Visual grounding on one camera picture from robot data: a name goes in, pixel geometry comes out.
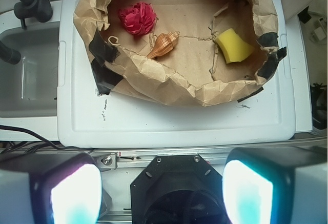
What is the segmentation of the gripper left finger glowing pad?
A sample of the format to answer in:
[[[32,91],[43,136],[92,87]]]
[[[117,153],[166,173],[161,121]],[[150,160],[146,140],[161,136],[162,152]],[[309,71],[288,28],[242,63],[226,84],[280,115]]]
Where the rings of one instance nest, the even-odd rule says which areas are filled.
[[[96,223],[101,199],[88,153],[1,154],[1,223]]]

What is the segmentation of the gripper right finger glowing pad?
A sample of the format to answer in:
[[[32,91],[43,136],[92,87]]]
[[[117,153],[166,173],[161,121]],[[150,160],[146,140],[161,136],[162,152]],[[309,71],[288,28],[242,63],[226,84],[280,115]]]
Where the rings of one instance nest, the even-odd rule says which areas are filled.
[[[327,223],[327,149],[235,148],[222,193],[232,223]]]

